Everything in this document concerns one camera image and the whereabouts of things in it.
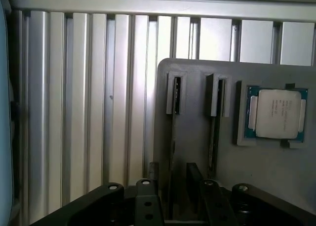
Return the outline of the dark RAM stick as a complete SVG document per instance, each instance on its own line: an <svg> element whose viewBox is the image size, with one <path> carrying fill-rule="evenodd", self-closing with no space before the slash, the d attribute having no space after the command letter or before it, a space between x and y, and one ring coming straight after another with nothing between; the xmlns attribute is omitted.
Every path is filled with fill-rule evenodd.
<svg viewBox="0 0 316 226"><path fill-rule="evenodd" d="M208 176L215 178L217 169L217 154L218 154L218 143L219 143L219 130L221 121L221 110L222 110L222 81L219 82L219 88L217 91L217 109L216 116L211 118L211 140L209 147L209 170Z"/></svg>
<svg viewBox="0 0 316 226"><path fill-rule="evenodd" d="M175 152L175 142L176 142L176 117L180 110L180 93L181 93L181 78L176 77L174 79L173 87L173 103L172 103L172 128L171 128L171 142L170 142L170 161L169 161L169 180L172 179L172 169L174 161Z"/></svg>

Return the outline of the grey plastic parts rack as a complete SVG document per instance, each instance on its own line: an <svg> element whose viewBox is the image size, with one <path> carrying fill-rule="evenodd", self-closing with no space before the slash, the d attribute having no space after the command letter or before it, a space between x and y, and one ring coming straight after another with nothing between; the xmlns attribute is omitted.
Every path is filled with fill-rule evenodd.
<svg viewBox="0 0 316 226"><path fill-rule="evenodd" d="M169 180L174 79L181 78L180 112L172 179ZM222 112L215 178L208 176L211 118L216 116L219 82ZM246 88L307 89L303 142L246 139ZM168 220L202 220L194 212L186 186L186 164L196 163L203 178L231 190L253 185L316 215L316 68L167 58L157 73L154 161Z"/></svg>

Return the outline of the silver CPU on green board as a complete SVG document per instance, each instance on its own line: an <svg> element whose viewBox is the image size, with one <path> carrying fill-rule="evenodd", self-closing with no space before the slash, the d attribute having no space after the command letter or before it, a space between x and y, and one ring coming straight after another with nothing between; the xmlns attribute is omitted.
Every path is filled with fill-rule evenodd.
<svg viewBox="0 0 316 226"><path fill-rule="evenodd" d="M244 138L303 142L307 89L246 88Z"/></svg>

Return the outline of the blue-grey PC case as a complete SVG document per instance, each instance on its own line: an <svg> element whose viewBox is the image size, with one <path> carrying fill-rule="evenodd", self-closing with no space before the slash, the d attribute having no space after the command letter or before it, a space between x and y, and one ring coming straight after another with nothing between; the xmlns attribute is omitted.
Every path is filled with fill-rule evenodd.
<svg viewBox="0 0 316 226"><path fill-rule="evenodd" d="M11 12L8 0L0 0L0 226L9 226L14 212L14 176L12 136L14 120L11 110L16 103L9 78L6 14Z"/></svg>

